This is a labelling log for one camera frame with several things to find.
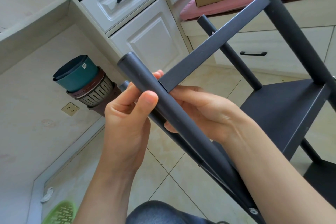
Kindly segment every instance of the green basket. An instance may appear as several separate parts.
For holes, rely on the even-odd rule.
[[[75,216],[75,204],[64,200],[48,213],[42,224],[71,224],[74,221]]]

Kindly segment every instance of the pant leg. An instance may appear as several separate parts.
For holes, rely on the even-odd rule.
[[[126,219],[126,224],[214,224],[203,218],[181,212],[160,202],[148,201],[138,206]]]

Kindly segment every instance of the left hand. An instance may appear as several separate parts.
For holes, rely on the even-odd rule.
[[[153,75],[159,79],[163,72]],[[99,169],[114,175],[135,175],[145,155],[151,123],[148,115],[158,102],[153,91],[142,94],[130,83],[105,108],[105,135]]]

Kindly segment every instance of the wall socket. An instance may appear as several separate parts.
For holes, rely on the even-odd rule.
[[[61,110],[64,111],[66,114],[73,116],[79,110],[79,108],[70,102]]]

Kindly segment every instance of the screw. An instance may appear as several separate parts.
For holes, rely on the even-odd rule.
[[[252,214],[254,214],[254,215],[259,214],[258,210],[255,209],[255,208],[249,208],[249,210],[250,210],[250,213],[252,213]]]

